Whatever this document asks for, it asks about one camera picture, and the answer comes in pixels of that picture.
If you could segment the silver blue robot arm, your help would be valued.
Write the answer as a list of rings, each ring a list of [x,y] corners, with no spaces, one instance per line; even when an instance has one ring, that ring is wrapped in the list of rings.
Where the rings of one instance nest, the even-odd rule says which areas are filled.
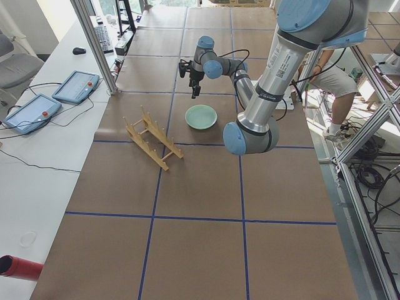
[[[217,56],[214,40],[199,38],[193,59],[180,62],[179,73],[181,77],[189,74],[194,98],[199,96],[204,77],[231,78],[245,110],[224,127],[224,145],[230,153],[265,153],[278,143],[278,124],[271,116],[305,55],[363,42],[369,7],[369,1],[281,1],[267,66],[256,84],[245,62]]]

